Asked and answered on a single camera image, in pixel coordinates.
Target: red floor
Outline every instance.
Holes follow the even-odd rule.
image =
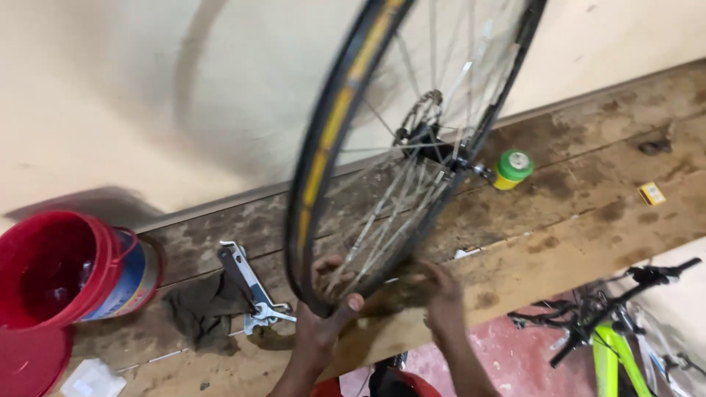
[[[595,372],[590,348],[571,353],[558,369],[549,366],[551,346],[563,333],[547,328],[517,330],[502,316],[468,329],[468,338],[496,388],[504,397],[595,396]],[[442,396],[455,396],[443,356],[433,343],[410,350],[405,371],[414,372]],[[342,394],[356,397],[368,369],[341,377]],[[369,394],[367,384],[358,396]]]

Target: handlebar grip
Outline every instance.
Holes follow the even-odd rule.
[[[561,348],[561,350],[559,350],[559,352],[556,353],[556,355],[552,357],[551,360],[549,360],[549,365],[551,365],[551,367],[554,369],[557,368],[561,360],[565,359],[566,356],[571,352],[571,350],[574,350],[576,344],[576,342],[569,339],[564,345],[564,347]]]
[[[685,271],[686,269],[688,269],[692,266],[696,266],[699,263],[701,263],[701,258],[693,258],[693,259],[690,259],[690,260],[682,263],[681,265],[675,267],[674,270],[677,272],[677,274],[680,274],[681,272]]]

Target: bicycle wheel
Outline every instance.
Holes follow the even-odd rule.
[[[320,316],[379,288],[473,169],[546,0],[414,2],[366,1],[301,148],[285,268]],[[322,278],[330,254],[343,264]]]

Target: bucket handle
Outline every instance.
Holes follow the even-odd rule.
[[[115,258],[111,261],[113,264],[117,264],[120,261],[122,261],[127,254],[130,254],[130,251],[132,251],[133,249],[135,249],[135,247],[137,247],[138,240],[137,240],[137,234],[135,232],[133,232],[132,230],[128,229],[127,227],[114,226],[113,229],[120,230],[121,232],[125,232],[128,235],[130,235],[130,237],[132,237],[132,242],[130,243],[130,246],[128,247],[128,249],[123,251],[123,253],[120,254],[120,256],[118,256],[117,258]]]

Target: hand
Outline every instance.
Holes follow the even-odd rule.
[[[335,268],[343,262],[340,256],[330,256],[314,263],[314,268]],[[351,294],[327,319],[315,315],[303,302],[297,304],[296,342],[292,361],[313,371],[322,372],[332,361],[338,333],[349,321],[358,317],[363,297]]]
[[[431,277],[427,312],[434,343],[441,350],[466,343],[461,286],[446,267],[423,259],[419,261],[429,268]]]

